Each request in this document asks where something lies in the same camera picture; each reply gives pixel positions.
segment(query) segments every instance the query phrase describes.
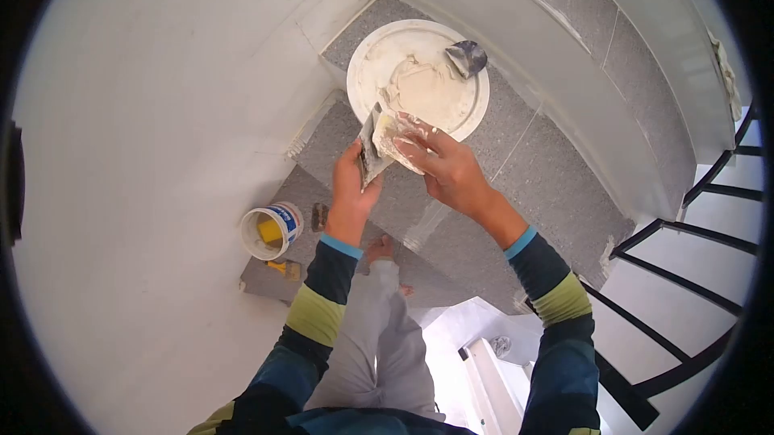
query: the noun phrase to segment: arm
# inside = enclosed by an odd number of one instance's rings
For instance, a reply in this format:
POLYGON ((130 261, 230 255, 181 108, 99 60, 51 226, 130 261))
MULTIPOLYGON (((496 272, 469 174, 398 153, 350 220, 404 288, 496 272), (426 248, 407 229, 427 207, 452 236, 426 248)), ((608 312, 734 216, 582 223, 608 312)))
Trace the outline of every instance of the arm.
POLYGON ((535 228, 489 185, 470 148, 421 121, 419 128, 421 134, 407 136, 436 154, 401 140, 395 146, 425 171, 433 198, 478 222, 495 239, 543 321, 521 433, 598 433, 594 320, 583 286, 535 228))
POLYGON ((195 426, 189 435, 213 433, 239 422, 261 433, 286 428, 285 417, 304 409, 327 370, 355 266, 362 255, 360 240, 379 192, 377 177, 361 193, 355 159, 356 140, 336 161, 334 201, 316 255, 304 284, 293 299, 285 327, 247 389, 195 426))

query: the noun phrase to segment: person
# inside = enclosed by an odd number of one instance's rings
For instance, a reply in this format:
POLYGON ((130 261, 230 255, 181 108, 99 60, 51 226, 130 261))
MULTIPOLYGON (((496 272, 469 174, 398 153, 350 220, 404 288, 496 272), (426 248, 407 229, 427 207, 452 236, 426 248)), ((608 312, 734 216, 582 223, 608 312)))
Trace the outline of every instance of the person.
MULTIPOLYGON (((580 281, 489 185, 469 147, 418 127, 406 137, 421 148, 401 138, 396 147, 425 172, 431 197, 498 243, 543 321, 520 433, 599 433, 594 321, 580 281)), ((361 191, 361 148, 356 140, 336 161, 325 232, 274 349, 241 395, 189 433, 472 433, 435 409, 422 331, 407 314, 390 241, 368 248, 369 275, 354 275, 382 188, 377 178, 361 191)))

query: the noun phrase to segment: yellow sponge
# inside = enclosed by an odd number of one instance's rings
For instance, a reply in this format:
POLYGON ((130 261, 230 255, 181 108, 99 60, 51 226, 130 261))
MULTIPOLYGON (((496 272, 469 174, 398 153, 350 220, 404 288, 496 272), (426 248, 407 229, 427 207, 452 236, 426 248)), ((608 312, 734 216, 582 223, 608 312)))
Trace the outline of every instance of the yellow sponge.
POLYGON ((258 233, 267 244, 283 237, 283 232, 279 230, 279 225, 274 220, 266 220, 258 224, 258 233))

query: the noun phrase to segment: blue cuff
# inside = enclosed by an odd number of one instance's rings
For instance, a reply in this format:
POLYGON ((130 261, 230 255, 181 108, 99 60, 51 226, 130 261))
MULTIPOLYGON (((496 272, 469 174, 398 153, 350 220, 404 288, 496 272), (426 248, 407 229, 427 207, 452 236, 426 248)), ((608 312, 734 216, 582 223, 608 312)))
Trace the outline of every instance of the blue cuff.
POLYGON ((513 245, 508 247, 508 249, 503 252, 506 254, 506 258, 508 260, 514 258, 518 255, 518 253, 524 249, 524 247, 527 247, 527 244, 529 244, 533 238, 535 238, 535 235, 537 235, 537 230, 535 230, 535 227, 532 227, 531 225, 527 230, 522 234, 521 237, 518 238, 517 241, 513 242, 513 245))
POLYGON ((328 234, 323 234, 322 237, 320 237, 320 241, 323 242, 328 247, 333 247, 342 254, 346 254, 347 256, 356 258, 357 260, 360 260, 360 257, 363 256, 363 250, 350 246, 349 244, 343 243, 343 241, 333 238, 328 234))

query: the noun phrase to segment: black metal railing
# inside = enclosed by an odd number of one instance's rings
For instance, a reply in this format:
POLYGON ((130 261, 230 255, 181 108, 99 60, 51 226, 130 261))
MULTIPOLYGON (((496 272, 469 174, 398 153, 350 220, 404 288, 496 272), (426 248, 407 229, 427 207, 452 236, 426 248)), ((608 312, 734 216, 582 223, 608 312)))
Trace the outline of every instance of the black metal railing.
MULTIPOLYGON (((739 130, 735 136, 735 144, 737 145, 733 150, 727 150, 723 152, 717 162, 707 171, 707 173, 699 180, 696 185, 691 188, 682 200, 682 208, 688 208, 688 206, 702 193, 712 193, 726 195, 729 197, 744 198, 747 200, 763 201, 763 192, 756 189, 747 189, 740 187, 730 187, 727 185, 720 185, 712 183, 712 181, 718 176, 721 170, 728 164, 729 160, 734 155, 744 156, 761 156, 762 148, 758 146, 739 146, 741 140, 745 137, 747 130, 750 127, 750 123, 753 119, 756 119, 755 105, 751 105, 747 116, 742 121, 739 130)), ((691 291, 708 300, 712 304, 721 307, 727 312, 739 316, 742 311, 742 306, 735 302, 726 299, 720 294, 714 293, 711 290, 695 284, 688 279, 676 275, 667 271, 659 266, 654 266, 650 262, 632 256, 627 251, 646 238, 660 231, 662 228, 669 228, 671 230, 682 231, 690 235, 706 238, 708 240, 717 242, 724 246, 729 246, 747 252, 750 255, 757 256, 759 247, 750 241, 743 240, 741 238, 726 235, 718 231, 708 230, 707 228, 697 227, 696 225, 689 225, 679 221, 665 221, 654 220, 649 225, 645 226, 642 230, 638 231, 632 237, 623 241, 620 245, 615 247, 610 255, 610 259, 620 258, 621 260, 628 262, 634 266, 640 267, 652 274, 658 275, 662 279, 672 282, 680 287, 691 291)), ((662 348, 666 349, 669 353, 680 361, 680 364, 675 368, 663 372, 660 375, 654 376, 651 379, 644 382, 632 385, 626 378, 621 375, 607 360, 605 360, 598 352, 596 355, 597 366, 600 371, 600 383, 605 389, 610 392, 614 400, 626 411, 626 413, 632 418, 634 423, 640 428, 645 430, 653 423, 653 421, 659 416, 659 411, 648 401, 648 398, 658 395, 668 389, 679 385, 682 382, 687 381, 694 375, 704 370, 707 366, 715 362, 721 357, 721 354, 728 345, 730 334, 733 331, 733 327, 726 331, 720 338, 705 348, 701 353, 690 356, 679 349, 674 343, 663 337, 660 333, 655 331, 652 327, 641 321, 639 318, 629 313, 623 307, 617 305, 614 301, 608 299, 603 294, 597 292, 593 287, 584 283, 584 287, 589 295, 595 297, 602 302, 605 306, 612 309, 616 314, 623 317, 626 321, 639 329, 646 336, 650 337, 653 341, 658 343, 662 348)))

